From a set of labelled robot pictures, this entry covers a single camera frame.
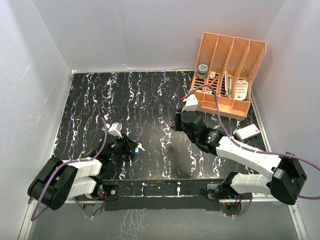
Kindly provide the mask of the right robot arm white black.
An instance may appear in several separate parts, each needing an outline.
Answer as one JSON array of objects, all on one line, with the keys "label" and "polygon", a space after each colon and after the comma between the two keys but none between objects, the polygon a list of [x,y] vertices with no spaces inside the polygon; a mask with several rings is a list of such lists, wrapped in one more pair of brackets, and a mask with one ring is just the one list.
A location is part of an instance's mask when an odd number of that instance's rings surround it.
[{"label": "right robot arm white black", "polygon": [[226,179],[207,193],[218,198],[233,199],[252,193],[271,195],[286,205],[294,205],[307,180],[295,155],[261,153],[258,148],[236,141],[225,132],[206,126],[196,111],[174,114],[172,129],[184,132],[201,151],[238,162],[256,174],[231,172]]}]

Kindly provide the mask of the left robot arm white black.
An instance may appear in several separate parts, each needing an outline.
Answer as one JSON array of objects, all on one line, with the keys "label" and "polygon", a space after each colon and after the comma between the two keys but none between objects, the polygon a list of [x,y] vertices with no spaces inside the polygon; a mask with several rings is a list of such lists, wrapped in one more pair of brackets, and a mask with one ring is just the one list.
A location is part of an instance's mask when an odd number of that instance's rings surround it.
[{"label": "left robot arm white black", "polygon": [[67,199],[88,195],[97,200],[103,195],[103,187],[94,177],[101,174],[103,165],[114,156],[129,157],[143,149],[123,135],[104,140],[100,147],[81,160],[61,160],[51,157],[28,187],[27,195],[40,201],[51,210],[59,209]]}]

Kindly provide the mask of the key with blue tag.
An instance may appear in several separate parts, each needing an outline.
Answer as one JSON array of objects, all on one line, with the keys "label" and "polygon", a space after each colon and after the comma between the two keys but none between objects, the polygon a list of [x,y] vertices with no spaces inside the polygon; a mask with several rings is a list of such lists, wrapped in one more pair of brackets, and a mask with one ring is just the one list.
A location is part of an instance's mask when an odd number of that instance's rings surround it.
[{"label": "key with blue tag", "polygon": [[139,152],[140,152],[140,150],[145,151],[145,149],[143,148],[142,144],[141,144],[141,143],[138,143],[138,144],[137,144],[137,147],[134,149],[134,154],[135,154],[135,155],[138,155]]}]

